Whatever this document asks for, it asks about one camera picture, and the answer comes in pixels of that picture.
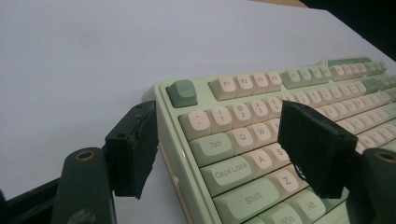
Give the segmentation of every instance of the green keycap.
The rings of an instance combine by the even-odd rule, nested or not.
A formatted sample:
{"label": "green keycap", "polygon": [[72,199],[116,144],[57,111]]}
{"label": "green keycap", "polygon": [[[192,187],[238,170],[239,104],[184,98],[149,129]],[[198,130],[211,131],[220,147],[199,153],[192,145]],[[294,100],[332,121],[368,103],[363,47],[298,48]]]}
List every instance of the green keycap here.
{"label": "green keycap", "polygon": [[277,203],[279,193],[267,178],[259,178],[213,199],[223,223],[241,223]]}
{"label": "green keycap", "polygon": [[244,224],[265,224],[265,223],[261,218],[254,217],[251,220],[244,222]]}
{"label": "green keycap", "polygon": [[265,224],[303,224],[297,212],[286,203],[279,203],[268,211],[259,214]]}
{"label": "green keycap", "polygon": [[366,94],[370,94],[373,92],[378,91],[379,89],[382,88],[382,85],[380,81],[376,80],[376,79],[367,79],[367,80],[363,80],[361,83],[363,83],[363,85],[366,87]]}
{"label": "green keycap", "polygon": [[233,156],[233,145],[225,133],[194,139],[190,148],[199,167]]}
{"label": "green keycap", "polygon": [[241,156],[201,168],[201,174],[212,197],[253,179],[248,162]]}
{"label": "green keycap", "polygon": [[197,105],[197,94],[190,80],[179,80],[166,88],[174,108]]}
{"label": "green keycap", "polygon": [[286,203],[296,210],[303,223],[312,223],[326,213],[321,199],[307,189],[287,199]]}

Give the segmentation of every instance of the keyboard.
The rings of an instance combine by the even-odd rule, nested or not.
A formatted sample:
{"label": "keyboard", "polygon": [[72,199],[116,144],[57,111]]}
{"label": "keyboard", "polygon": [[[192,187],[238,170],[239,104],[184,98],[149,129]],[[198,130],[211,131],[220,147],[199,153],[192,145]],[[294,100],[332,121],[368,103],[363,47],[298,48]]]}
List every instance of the keyboard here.
{"label": "keyboard", "polygon": [[189,223],[348,223],[320,199],[276,142],[283,101],[315,108],[359,138],[395,151],[396,77],[368,57],[268,71],[169,79],[156,100],[160,150]]}

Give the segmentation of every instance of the cream keycap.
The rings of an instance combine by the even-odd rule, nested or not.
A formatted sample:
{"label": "cream keycap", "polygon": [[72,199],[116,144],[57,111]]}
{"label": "cream keycap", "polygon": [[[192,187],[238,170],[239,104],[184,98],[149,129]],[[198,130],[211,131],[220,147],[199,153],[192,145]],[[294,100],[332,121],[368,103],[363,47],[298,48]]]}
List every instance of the cream keycap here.
{"label": "cream keycap", "polygon": [[230,130],[226,133],[233,144],[233,154],[238,155],[254,148],[253,138],[246,128]]}
{"label": "cream keycap", "polygon": [[242,74],[234,78],[236,83],[236,98],[249,96],[253,93],[253,82],[250,79],[250,75]]}
{"label": "cream keycap", "polygon": [[254,148],[272,143],[273,137],[265,123],[255,123],[246,127],[253,139]]}
{"label": "cream keycap", "polygon": [[207,114],[202,110],[192,111],[179,119],[187,140],[210,135],[211,127]]}
{"label": "cream keycap", "polygon": [[233,118],[230,111],[224,106],[207,110],[206,114],[212,126],[212,133],[224,133],[233,127]]}
{"label": "cream keycap", "polygon": [[251,111],[251,123],[268,120],[269,111],[264,101],[253,100],[247,103],[247,108]]}
{"label": "cream keycap", "polygon": [[251,123],[251,114],[245,104],[235,104],[228,107],[233,119],[233,129],[248,126]]}
{"label": "cream keycap", "polygon": [[253,171],[253,179],[256,179],[262,175],[266,175],[273,171],[272,160],[268,154],[261,148],[249,151],[242,155],[247,160]]}
{"label": "cream keycap", "polygon": [[218,101],[235,98],[236,85],[232,77],[219,77],[210,82],[209,87]]}

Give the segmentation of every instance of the black mount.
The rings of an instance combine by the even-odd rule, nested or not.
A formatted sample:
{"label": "black mount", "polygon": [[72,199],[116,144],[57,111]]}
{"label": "black mount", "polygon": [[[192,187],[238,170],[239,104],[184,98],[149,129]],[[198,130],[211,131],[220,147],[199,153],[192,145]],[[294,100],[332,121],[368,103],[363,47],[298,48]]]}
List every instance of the black mount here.
{"label": "black mount", "polygon": [[9,201],[0,191],[0,223],[117,223],[112,191],[140,199],[157,146],[155,102],[136,105],[102,148],[70,154],[60,178]]}

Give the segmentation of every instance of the white surface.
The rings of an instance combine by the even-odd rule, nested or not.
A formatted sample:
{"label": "white surface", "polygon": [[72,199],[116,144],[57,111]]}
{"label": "white surface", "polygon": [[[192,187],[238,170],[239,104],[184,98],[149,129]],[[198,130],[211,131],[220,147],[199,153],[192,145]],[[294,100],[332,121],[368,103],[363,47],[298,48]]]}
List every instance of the white surface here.
{"label": "white surface", "polygon": [[[0,189],[10,199],[101,147],[156,81],[366,55],[396,63],[330,13],[244,0],[1,1]],[[119,223],[185,223],[158,155]]]}

